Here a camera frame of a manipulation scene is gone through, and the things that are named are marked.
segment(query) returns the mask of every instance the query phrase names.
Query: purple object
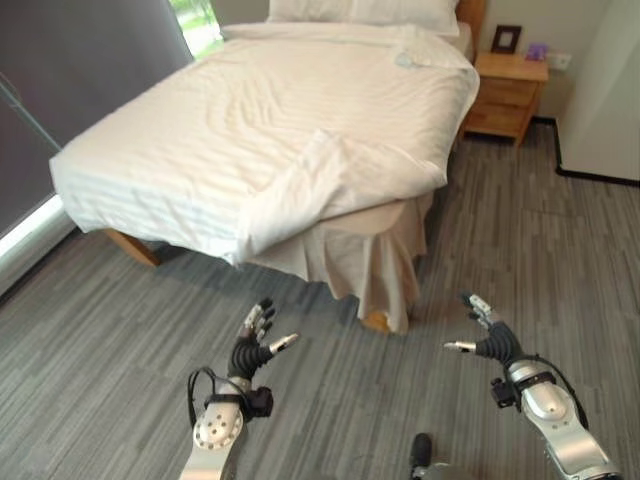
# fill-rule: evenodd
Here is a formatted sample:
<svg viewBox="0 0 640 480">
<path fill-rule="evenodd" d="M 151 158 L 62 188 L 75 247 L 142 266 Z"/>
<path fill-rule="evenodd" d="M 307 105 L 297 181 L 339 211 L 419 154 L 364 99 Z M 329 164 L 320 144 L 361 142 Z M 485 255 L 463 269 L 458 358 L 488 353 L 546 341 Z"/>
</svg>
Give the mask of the purple object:
<svg viewBox="0 0 640 480">
<path fill-rule="evenodd" d="M 542 62 L 547 58 L 549 47 L 544 43 L 532 43 L 527 51 L 527 60 Z"/>
</svg>

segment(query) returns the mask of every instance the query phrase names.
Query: wooden bed frame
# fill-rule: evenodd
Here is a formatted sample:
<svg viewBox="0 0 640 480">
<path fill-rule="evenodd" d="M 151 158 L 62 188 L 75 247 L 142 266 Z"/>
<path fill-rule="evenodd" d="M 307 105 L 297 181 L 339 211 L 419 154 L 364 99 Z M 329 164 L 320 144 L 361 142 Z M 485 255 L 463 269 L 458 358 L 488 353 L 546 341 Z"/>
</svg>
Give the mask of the wooden bed frame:
<svg viewBox="0 0 640 480">
<path fill-rule="evenodd" d="M 471 27 L 474 57 L 476 53 L 475 49 L 477 48 L 478 41 L 480 39 L 485 9 L 486 0 L 460 0 L 458 7 L 456 8 L 458 21 L 468 23 Z M 137 238 L 113 229 L 105 230 L 105 233 L 136 261 L 151 267 L 160 265 L 161 261 L 158 257 Z M 363 323 L 375 330 L 383 332 L 389 331 L 386 323 L 386 316 L 380 312 L 372 313 L 367 319 L 363 320 Z"/>
</svg>

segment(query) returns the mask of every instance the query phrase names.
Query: drawer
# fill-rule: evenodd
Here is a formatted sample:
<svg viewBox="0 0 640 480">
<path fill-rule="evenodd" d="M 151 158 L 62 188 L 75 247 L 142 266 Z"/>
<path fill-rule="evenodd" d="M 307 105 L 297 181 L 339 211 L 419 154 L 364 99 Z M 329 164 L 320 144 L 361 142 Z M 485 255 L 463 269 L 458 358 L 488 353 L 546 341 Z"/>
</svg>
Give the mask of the drawer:
<svg viewBox="0 0 640 480">
<path fill-rule="evenodd" d="M 533 101 L 537 85 L 526 80 L 482 77 L 476 102 L 526 107 Z"/>
<path fill-rule="evenodd" d="M 523 107 L 476 103 L 467 116 L 465 130 L 517 137 L 526 117 Z"/>
</svg>

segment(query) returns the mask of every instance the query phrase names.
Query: wall outlet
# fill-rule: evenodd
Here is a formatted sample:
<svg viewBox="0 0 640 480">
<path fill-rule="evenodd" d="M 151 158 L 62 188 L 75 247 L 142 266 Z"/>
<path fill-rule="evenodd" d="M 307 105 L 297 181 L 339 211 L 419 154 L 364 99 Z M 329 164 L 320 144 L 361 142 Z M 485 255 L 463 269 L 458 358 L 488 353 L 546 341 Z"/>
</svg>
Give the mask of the wall outlet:
<svg viewBox="0 0 640 480">
<path fill-rule="evenodd" d="M 570 53 L 549 52 L 547 53 L 547 64 L 551 70 L 564 72 L 571 63 Z"/>
</svg>

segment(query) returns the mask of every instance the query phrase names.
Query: pillow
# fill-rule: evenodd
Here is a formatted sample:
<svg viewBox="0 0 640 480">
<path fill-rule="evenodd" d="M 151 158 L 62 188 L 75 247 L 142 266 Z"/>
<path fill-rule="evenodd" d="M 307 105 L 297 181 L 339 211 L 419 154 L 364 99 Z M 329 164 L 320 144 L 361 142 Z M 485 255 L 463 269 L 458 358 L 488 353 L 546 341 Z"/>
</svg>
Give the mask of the pillow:
<svg viewBox="0 0 640 480">
<path fill-rule="evenodd" d="M 372 25 L 415 23 L 439 35 L 458 36 L 458 0 L 352 0 L 351 21 Z"/>
<path fill-rule="evenodd" d="M 271 0 L 268 22 L 346 22 L 353 0 Z"/>
</svg>

